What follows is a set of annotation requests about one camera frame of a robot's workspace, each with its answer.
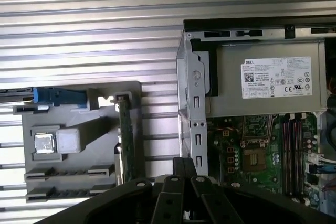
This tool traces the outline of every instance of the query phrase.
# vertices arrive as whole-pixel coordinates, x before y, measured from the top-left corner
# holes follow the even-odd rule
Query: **barcode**
[[[253,73],[244,73],[245,82],[254,82],[254,74]]]

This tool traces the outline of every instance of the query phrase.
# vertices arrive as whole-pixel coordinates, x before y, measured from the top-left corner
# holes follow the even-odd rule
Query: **ram slot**
[[[283,173],[283,194],[292,195],[293,194],[293,181],[292,181],[292,147],[291,147],[291,132],[290,123],[284,122],[281,124],[282,127],[282,173]]]
[[[296,121],[292,123],[292,159],[293,171],[295,178],[295,195],[303,194],[303,140],[302,140],[302,122]]]

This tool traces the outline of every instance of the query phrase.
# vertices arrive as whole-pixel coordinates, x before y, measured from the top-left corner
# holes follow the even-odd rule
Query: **metal sheet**
[[[145,154],[153,159],[178,153],[183,19],[334,14],[336,0],[0,0],[0,8],[0,89],[141,81]],[[0,109],[0,133],[0,206],[10,205],[0,223],[33,223],[75,203],[24,204],[21,122],[10,110]],[[172,162],[146,168],[149,177],[169,174]]]

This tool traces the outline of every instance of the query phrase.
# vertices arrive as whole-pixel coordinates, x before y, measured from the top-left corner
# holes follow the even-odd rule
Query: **green circuit board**
[[[293,121],[298,122],[297,125],[291,123],[289,115],[277,114],[207,119],[210,176],[217,177],[221,183],[244,179],[273,193],[290,196],[292,191],[287,192],[285,183],[295,175],[287,176],[284,170],[288,166],[283,155],[284,124],[291,123],[290,131],[297,132],[294,137],[302,143],[303,155],[298,158],[302,166],[302,185],[307,182],[304,171],[308,155],[318,151],[316,117],[304,113]],[[318,208],[318,187],[302,186],[301,190],[309,198],[311,207]]]

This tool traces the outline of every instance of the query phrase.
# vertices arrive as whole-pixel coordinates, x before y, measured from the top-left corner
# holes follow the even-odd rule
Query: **capacitor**
[[[314,200],[315,200],[316,202],[318,202],[318,201],[320,200],[320,199],[319,199],[319,196],[317,196],[317,194],[314,194],[313,198],[314,198]]]
[[[310,200],[308,198],[303,198],[305,206],[310,206]]]

